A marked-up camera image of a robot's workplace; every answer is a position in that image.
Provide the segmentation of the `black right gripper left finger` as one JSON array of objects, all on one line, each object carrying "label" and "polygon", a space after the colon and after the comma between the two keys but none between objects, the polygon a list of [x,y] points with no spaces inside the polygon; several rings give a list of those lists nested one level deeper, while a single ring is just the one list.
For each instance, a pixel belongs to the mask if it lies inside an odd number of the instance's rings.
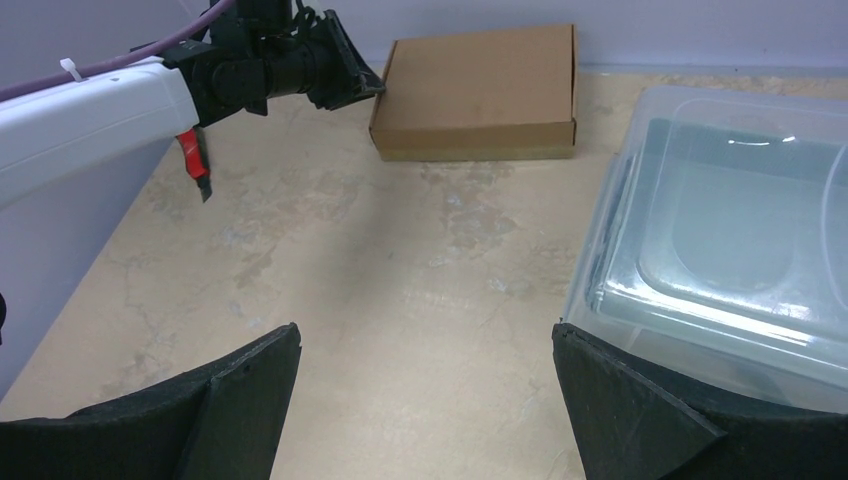
[{"label": "black right gripper left finger", "polygon": [[267,479],[301,335],[278,327],[200,367],[65,418],[1,424],[4,479]]}]

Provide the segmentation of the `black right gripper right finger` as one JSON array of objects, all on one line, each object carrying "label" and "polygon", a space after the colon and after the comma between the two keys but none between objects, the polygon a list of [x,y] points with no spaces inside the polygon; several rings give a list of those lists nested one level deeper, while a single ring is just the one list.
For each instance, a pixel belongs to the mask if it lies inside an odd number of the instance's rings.
[{"label": "black right gripper right finger", "polygon": [[844,479],[847,417],[723,390],[572,324],[553,359],[589,479]]}]

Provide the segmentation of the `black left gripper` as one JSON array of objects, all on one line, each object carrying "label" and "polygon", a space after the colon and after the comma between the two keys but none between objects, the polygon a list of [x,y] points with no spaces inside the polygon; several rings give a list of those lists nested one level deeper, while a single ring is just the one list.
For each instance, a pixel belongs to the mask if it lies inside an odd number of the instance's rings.
[{"label": "black left gripper", "polygon": [[386,91],[334,10],[300,9],[295,24],[297,32],[274,39],[264,61],[265,98],[303,94],[315,106],[338,110]]}]

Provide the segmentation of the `brown cardboard express box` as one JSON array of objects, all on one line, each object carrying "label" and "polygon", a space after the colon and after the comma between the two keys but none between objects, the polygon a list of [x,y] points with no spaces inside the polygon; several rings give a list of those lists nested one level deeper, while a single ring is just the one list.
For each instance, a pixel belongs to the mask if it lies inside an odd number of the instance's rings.
[{"label": "brown cardboard express box", "polygon": [[573,24],[399,39],[372,142],[384,161],[570,158],[577,51]]}]

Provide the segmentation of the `red black utility knife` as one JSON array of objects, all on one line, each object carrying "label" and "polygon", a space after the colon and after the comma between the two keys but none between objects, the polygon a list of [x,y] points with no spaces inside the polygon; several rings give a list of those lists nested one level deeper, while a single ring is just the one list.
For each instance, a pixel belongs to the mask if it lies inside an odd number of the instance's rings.
[{"label": "red black utility knife", "polygon": [[183,153],[186,173],[195,182],[203,203],[213,194],[211,184],[211,165],[205,132],[194,127],[176,137]]}]

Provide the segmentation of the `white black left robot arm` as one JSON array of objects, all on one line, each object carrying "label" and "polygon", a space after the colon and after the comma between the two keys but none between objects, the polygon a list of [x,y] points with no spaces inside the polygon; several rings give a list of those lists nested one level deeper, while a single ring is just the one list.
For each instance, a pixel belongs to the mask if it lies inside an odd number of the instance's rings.
[{"label": "white black left robot arm", "polygon": [[190,25],[128,54],[1,92],[1,202],[161,140],[212,193],[203,131],[271,99],[304,95],[328,111],[373,98],[383,80],[338,15],[301,1],[213,1]]}]

